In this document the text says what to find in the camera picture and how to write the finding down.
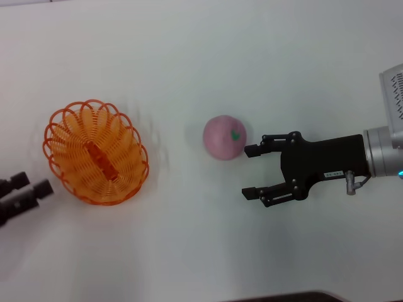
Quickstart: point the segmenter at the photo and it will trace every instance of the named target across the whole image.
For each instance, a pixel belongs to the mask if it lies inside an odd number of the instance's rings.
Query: green sticker
[[[236,133],[235,130],[231,130],[231,137],[232,137],[232,140],[237,141],[241,137],[241,134]]]

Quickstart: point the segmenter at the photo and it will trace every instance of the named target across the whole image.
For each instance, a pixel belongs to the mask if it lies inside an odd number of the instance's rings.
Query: label sticker
[[[328,172],[328,173],[323,173],[323,174],[325,175],[326,178],[344,176],[344,173],[342,171]]]

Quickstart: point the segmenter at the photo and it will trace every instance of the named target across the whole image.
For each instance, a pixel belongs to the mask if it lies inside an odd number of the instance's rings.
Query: orange basket
[[[122,203],[149,174],[147,151],[130,119],[97,99],[56,111],[42,147],[63,186],[89,204]]]

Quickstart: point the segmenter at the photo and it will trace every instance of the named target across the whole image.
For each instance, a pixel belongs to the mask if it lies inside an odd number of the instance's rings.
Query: ventilation grille
[[[403,120],[403,74],[397,74],[392,79],[393,92],[395,94],[396,111],[399,118]]]

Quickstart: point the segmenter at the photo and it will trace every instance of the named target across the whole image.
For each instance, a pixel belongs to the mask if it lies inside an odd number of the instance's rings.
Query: pink ball
[[[208,152],[216,159],[233,159],[244,150],[246,130],[236,118],[220,115],[207,122],[203,141]]]

